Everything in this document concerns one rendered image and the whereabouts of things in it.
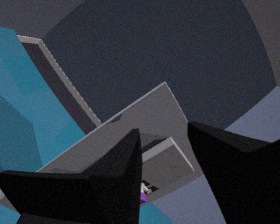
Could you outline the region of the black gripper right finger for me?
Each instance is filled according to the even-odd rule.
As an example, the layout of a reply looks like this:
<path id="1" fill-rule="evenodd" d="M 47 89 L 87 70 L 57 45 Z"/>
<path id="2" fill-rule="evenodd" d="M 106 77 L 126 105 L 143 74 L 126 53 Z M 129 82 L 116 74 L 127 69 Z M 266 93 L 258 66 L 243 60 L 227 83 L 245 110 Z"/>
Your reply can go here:
<path id="1" fill-rule="evenodd" d="M 258 224 L 280 192 L 280 140 L 269 143 L 197 121 L 189 121 L 187 136 L 226 224 Z"/>

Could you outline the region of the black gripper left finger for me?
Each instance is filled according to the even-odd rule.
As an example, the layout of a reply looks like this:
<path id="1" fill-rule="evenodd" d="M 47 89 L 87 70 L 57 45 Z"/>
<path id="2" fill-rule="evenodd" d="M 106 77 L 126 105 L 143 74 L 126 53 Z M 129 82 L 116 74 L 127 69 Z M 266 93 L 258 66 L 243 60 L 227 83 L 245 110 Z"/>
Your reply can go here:
<path id="1" fill-rule="evenodd" d="M 0 189 L 22 214 L 89 224 L 139 224 L 139 129 L 81 173 L 0 172 Z"/>

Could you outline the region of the grey panel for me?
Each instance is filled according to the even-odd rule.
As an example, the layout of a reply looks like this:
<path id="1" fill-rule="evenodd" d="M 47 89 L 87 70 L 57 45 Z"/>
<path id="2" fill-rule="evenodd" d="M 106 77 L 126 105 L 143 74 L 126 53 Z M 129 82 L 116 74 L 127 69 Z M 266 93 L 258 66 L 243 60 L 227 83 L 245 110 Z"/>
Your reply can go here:
<path id="1" fill-rule="evenodd" d="M 167 196 L 173 190 L 203 176 L 204 172 L 188 140 L 188 119 L 163 81 L 124 111 L 81 137 L 67 151 L 38 169 L 38 173 L 81 173 L 111 151 L 132 129 L 139 129 L 141 183 L 147 202 Z"/>

